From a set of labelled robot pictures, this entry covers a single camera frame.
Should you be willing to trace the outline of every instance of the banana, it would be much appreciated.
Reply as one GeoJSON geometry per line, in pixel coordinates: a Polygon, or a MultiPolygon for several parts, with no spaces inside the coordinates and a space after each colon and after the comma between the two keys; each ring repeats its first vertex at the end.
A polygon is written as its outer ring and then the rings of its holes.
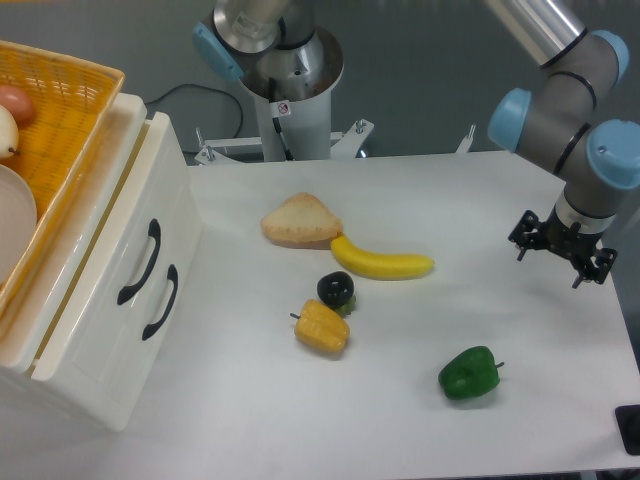
{"type": "Polygon", "coordinates": [[[338,263],[361,277],[375,280],[406,280],[429,272],[434,261],[417,253],[375,253],[356,247],[343,234],[331,241],[331,253],[338,263]]]}

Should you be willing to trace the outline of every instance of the white table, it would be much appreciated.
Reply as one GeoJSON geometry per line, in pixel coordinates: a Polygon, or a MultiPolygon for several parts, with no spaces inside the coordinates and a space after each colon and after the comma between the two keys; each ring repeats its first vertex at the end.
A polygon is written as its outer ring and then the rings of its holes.
{"type": "Polygon", "coordinates": [[[110,434],[0,409],[2,478],[360,479],[640,466],[615,407],[640,381],[611,279],[571,288],[507,236],[562,183],[505,153],[193,167],[206,230],[129,427],[110,434]],[[354,277],[339,360],[294,339],[327,251],[272,246],[259,220],[309,191],[363,248],[431,255],[423,279],[354,277]],[[448,401],[439,370],[473,345],[504,361],[490,394],[448,401]]]}

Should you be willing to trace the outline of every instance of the pear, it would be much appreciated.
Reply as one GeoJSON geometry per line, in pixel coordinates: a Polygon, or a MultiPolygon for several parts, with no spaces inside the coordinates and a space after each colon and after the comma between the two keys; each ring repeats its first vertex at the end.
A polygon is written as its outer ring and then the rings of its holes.
{"type": "Polygon", "coordinates": [[[0,159],[18,151],[18,125],[11,112],[0,105],[0,159]]]}

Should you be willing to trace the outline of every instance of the drawer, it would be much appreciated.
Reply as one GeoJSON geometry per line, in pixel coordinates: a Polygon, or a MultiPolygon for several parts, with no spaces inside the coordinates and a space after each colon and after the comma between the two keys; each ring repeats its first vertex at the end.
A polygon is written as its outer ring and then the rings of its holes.
{"type": "Polygon", "coordinates": [[[145,140],[32,379],[124,428],[179,300],[202,230],[169,117],[145,140]]]}

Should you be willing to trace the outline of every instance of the wicker basket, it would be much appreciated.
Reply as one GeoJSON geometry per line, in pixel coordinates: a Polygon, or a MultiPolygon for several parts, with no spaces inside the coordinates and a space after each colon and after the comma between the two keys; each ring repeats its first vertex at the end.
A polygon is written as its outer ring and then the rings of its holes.
{"type": "Polygon", "coordinates": [[[87,169],[86,153],[123,81],[124,74],[112,68],[0,41],[0,84],[20,87],[36,108],[33,121],[20,129],[20,155],[1,162],[24,178],[38,210],[27,251],[0,285],[0,323],[7,303],[46,253],[47,239],[87,169]]]}

